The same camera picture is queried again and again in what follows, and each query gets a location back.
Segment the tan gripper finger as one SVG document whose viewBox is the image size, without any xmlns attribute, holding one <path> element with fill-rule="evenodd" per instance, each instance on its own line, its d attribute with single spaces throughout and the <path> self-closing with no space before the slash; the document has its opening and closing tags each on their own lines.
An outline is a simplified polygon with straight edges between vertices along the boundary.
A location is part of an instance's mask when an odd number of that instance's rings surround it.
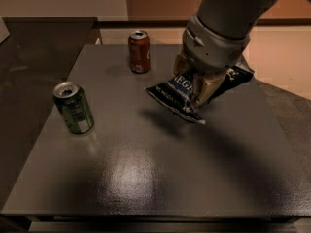
<svg viewBox="0 0 311 233">
<path fill-rule="evenodd" d="M 205 104 L 225 80 L 225 71 L 215 73 L 198 72 L 193 76 L 190 105 L 196 109 Z"/>
<path fill-rule="evenodd" d="M 188 57 L 185 54 L 185 51 L 181 50 L 175 58 L 174 70 L 173 70 L 174 76 L 177 77 L 179 75 L 182 75 L 183 73 L 191 69 L 192 69 L 192 65 L 189 62 Z"/>
</svg>

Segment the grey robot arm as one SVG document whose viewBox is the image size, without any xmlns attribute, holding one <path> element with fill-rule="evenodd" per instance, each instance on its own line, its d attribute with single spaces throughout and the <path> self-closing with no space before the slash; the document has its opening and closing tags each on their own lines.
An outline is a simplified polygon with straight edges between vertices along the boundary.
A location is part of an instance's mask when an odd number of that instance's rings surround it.
<svg viewBox="0 0 311 233">
<path fill-rule="evenodd" d="M 240 59 L 250 41 L 250 31 L 261 15 L 278 0 L 202 0 L 183 33 L 183 48 L 174 74 L 194 68 L 193 96 L 197 108 L 213 95 L 226 70 Z"/>
</svg>

